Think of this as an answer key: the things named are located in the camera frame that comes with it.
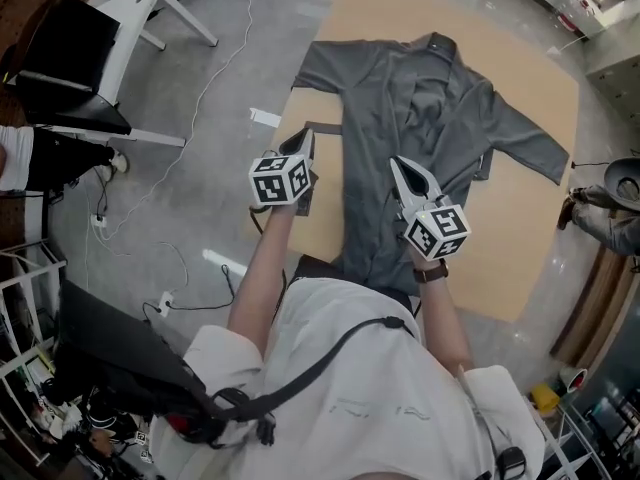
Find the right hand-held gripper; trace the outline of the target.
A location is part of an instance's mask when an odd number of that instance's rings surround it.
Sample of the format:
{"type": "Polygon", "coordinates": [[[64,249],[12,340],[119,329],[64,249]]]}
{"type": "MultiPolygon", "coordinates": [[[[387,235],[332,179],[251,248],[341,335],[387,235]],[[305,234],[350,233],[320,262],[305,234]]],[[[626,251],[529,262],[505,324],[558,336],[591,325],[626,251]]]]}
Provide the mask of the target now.
{"type": "Polygon", "coordinates": [[[462,207],[441,194],[436,178],[419,163],[395,156],[389,165],[398,216],[406,223],[402,237],[427,261],[457,254],[471,234],[462,207]]]}

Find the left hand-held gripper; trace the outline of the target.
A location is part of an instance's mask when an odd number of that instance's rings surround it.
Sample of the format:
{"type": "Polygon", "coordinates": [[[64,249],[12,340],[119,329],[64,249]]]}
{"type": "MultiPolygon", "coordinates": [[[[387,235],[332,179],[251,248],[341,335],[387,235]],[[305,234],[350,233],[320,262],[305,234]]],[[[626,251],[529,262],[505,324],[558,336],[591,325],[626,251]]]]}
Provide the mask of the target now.
{"type": "Polygon", "coordinates": [[[279,146],[277,152],[256,158],[248,177],[254,197],[253,208],[266,211],[278,206],[294,206],[297,216],[308,216],[316,175],[311,170],[315,133],[304,127],[279,146]]]}

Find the grey robe garment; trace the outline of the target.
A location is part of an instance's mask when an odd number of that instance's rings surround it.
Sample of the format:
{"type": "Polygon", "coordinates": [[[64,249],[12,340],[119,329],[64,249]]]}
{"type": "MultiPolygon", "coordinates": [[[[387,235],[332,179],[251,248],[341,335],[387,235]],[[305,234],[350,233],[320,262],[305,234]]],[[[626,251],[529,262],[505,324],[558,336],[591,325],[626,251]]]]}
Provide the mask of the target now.
{"type": "Polygon", "coordinates": [[[568,152],[464,65],[456,43],[430,33],[411,42],[316,41],[294,84],[338,95],[344,175],[344,243],[335,266],[351,281],[418,292],[398,240],[390,159],[429,170],[464,204],[483,155],[498,150],[559,182],[568,152]]]}

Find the person's left forearm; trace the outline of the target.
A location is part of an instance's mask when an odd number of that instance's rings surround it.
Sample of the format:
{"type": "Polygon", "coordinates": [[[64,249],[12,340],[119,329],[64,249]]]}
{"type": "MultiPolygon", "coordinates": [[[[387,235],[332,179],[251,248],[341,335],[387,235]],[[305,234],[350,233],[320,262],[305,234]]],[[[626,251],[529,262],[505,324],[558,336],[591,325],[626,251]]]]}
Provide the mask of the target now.
{"type": "Polygon", "coordinates": [[[296,210],[273,209],[229,314],[227,328],[265,348],[282,288],[288,240],[296,210]]]}

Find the black shoulder pack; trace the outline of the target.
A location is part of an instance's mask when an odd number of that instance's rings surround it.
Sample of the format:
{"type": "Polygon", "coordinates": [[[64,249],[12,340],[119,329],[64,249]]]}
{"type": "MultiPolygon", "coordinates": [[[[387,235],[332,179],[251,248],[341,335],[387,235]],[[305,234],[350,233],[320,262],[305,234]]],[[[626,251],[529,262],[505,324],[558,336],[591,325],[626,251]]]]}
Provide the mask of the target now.
{"type": "Polygon", "coordinates": [[[149,324],[66,280],[60,288],[54,390],[69,401],[97,389],[137,415],[205,419],[204,384],[149,324]]]}

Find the person's right forearm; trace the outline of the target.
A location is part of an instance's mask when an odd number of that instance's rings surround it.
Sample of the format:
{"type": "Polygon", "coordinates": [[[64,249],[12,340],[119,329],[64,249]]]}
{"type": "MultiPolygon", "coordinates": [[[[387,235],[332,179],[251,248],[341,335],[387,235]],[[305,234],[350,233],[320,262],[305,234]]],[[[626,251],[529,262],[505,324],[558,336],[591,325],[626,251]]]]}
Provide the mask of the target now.
{"type": "MultiPolygon", "coordinates": [[[[414,268],[428,269],[427,262],[414,249],[409,250],[414,268]]],[[[448,289],[447,279],[418,284],[422,303],[426,348],[452,375],[474,368],[465,330],[448,289]]]]}

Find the white paper label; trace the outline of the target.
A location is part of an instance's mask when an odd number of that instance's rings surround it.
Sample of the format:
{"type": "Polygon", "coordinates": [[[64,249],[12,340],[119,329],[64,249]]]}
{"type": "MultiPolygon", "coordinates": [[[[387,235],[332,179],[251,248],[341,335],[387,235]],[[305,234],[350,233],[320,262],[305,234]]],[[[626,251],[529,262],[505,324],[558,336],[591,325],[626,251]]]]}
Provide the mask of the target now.
{"type": "Polygon", "coordinates": [[[252,121],[277,129],[280,125],[281,116],[257,108],[250,108],[250,118],[252,121]]]}

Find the white desk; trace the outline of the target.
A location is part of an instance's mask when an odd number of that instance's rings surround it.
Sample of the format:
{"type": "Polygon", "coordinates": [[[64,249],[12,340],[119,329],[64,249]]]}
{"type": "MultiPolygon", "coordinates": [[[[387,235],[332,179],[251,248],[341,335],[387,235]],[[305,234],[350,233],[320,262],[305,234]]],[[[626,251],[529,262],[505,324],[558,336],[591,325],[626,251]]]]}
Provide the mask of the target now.
{"type": "MultiPolygon", "coordinates": [[[[109,0],[98,7],[94,7],[119,23],[115,44],[107,58],[102,81],[98,89],[98,94],[113,104],[118,111],[118,93],[137,42],[143,40],[158,50],[164,50],[166,47],[164,42],[145,29],[149,15],[159,1],[163,1],[186,26],[199,35],[208,45],[216,46],[218,43],[217,38],[178,0],[109,0]]],[[[102,141],[106,141],[111,137],[118,137],[131,141],[144,141],[179,148],[184,147],[186,143],[185,139],[180,137],[136,129],[132,126],[131,132],[127,135],[93,132],[60,126],[44,127],[48,127],[53,131],[79,133],[88,138],[102,141]]]]}

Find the person's white t-shirt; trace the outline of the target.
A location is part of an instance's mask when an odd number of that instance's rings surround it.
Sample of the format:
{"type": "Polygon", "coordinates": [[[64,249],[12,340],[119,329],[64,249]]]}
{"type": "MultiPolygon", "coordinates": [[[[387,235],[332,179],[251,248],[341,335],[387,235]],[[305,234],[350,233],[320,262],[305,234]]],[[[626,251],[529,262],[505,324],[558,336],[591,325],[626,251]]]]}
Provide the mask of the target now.
{"type": "Polygon", "coordinates": [[[276,409],[274,442],[228,426],[222,448],[191,444],[161,418],[150,454],[166,480],[475,480],[496,453],[520,448],[539,475],[545,443],[509,372],[450,374],[422,345],[400,303],[359,285],[302,279],[288,289],[266,354],[219,326],[196,334],[185,361],[208,394],[271,393],[345,346],[308,388],[276,409]]]}

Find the wooden step platform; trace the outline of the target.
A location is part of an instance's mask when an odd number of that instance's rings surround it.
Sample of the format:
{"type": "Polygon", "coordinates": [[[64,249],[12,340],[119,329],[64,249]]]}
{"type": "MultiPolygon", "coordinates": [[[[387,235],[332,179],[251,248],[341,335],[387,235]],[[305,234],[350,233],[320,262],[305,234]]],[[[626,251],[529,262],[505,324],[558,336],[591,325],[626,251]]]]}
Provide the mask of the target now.
{"type": "Polygon", "coordinates": [[[592,367],[622,319],[637,278],[633,268],[633,257],[599,247],[583,290],[551,348],[554,359],[573,367],[592,367]]]}

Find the grey locker cabinet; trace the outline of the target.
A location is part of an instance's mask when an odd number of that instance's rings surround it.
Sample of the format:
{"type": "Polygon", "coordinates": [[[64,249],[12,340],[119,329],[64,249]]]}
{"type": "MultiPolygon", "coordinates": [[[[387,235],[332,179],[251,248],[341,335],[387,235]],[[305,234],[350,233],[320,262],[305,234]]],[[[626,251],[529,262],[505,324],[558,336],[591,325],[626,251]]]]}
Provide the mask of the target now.
{"type": "Polygon", "coordinates": [[[622,119],[640,129],[640,39],[607,33],[592,39],[585,73],[622,119]]]}

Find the yellow container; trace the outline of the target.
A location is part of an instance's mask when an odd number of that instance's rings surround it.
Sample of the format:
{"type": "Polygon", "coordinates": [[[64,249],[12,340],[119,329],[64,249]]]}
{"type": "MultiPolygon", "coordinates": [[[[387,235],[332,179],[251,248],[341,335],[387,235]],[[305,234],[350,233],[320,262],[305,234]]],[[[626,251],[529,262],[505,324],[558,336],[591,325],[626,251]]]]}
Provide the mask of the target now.
{"type": "Polygon", "coordinates": [[[554,410],[560,401],[558,394],[546,383],[535,385],[530,391],[531,398],[540,413],[554,410]]]}

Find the white red paper cup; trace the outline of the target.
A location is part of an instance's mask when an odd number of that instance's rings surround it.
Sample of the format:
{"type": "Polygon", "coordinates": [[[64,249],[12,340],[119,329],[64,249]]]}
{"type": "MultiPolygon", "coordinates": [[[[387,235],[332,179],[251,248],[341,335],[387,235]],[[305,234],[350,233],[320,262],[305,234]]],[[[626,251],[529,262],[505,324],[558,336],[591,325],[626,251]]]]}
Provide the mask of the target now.
{"type": "Polygon", "coordinates": [[[586,368],[564,366],[559,371],[559,379],[568,394],[580,389],[588,374],[586,368]]]}

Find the black monitor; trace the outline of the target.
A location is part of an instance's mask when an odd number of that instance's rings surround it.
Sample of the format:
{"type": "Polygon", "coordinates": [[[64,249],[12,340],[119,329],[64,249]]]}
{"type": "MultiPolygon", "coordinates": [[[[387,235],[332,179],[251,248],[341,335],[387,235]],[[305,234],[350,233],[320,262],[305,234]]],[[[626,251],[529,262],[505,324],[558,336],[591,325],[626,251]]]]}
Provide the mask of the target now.
{"type": "Polygon", "coordinates": [[[127,135],[98,94],[119,23],[81,0],[46,0],[0,59],[0,80],[31,125],[127,135]]]}

